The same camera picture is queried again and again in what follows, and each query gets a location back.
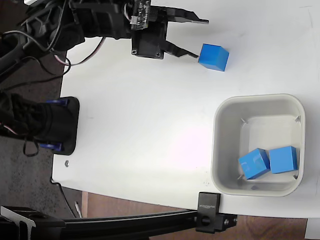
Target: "brown floor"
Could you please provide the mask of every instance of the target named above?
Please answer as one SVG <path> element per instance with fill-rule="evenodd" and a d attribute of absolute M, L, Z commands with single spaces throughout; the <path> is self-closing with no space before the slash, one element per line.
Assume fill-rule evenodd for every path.
<path fill-rule="evenodd" d="M 141 215 L 177 210 L 89 193 L 83 195 L 82 212 L 88 218 Z M 238 224 L 225 232 L 214 235 L 196 232 L 194 229 L 152 237 L 153 240 L 303 240 L 307 220 L 239 216 Z"/>

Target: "metal bracket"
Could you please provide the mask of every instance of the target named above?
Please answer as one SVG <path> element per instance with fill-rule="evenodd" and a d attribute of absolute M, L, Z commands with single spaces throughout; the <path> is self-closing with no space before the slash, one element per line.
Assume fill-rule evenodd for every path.
<path fill-rule="evenodd" d="M 64 221 L 28 207 L 2 206 L 0 213 L 19 227 L 20 240 L 59 240 Z"/>
<path fill-rule="evenodd" d="M 197 232 L 214 234 L 237 225 L 237 215 L 219 213 L 221 194 L 200 192 L 196 217 Z"/>

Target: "blue block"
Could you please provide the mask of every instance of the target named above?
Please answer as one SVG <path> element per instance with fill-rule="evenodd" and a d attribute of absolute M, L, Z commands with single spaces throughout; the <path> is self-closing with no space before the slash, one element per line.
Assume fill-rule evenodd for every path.
<path fill-rule="evenodd" d="M 203 44 L 198 62 L 207 69 L 224 72 L 228 57 L 229 52 L 227 52 L 223 47 Z"/>
<path fill-rule="evenodd" d="M 297 151 L 293 146 L 270 150 L 269 157 L 273 174 L 298 170 Z"/>
<path fill-rule="evenodd" d="M 270 162 L 265 150 L 257 148 L 239 158 L 246 179 L 256 179 L 270 171 Z"/>

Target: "white table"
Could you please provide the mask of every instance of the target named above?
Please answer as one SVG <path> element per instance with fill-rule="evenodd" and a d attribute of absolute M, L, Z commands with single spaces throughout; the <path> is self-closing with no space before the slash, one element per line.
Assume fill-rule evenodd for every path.
<path fill-rule="evenodd" d="M 202 44 L 230 52 L 226 72 L 191 57 L 131 55 L 130 40 L 107 39 L 72 68 L 61 96 L 80 101 L 77 142 L 55 155 L 63 186 L 122 199 L 197 209 L 198 193 L 218 193 L 211 179 L 213 117 L 232 96 L 288 93 L 306 111 L 302 183 L 286 197 L 223 195 L 220 212 L 320 218 L 320 1 L 159 0 L 195 11 L 210 24 L 170 23 L 167 39 L 194 53 Z M 68 52 L 83 59 L 100 39 Z"/>

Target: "plastic container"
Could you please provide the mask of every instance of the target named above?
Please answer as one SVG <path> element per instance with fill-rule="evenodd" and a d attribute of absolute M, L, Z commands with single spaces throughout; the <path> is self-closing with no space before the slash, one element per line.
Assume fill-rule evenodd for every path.
<path fill-rule="evenodd" d="M 283 197 L 300 184 L 304 173 L 306 113 L 289 94 L 237 96 L 225 100 L 214 116 L 211 177 L 224 194 Z M 293 146 L 298 170 L 247 180 L 238 159 L 256 148 Z"/>

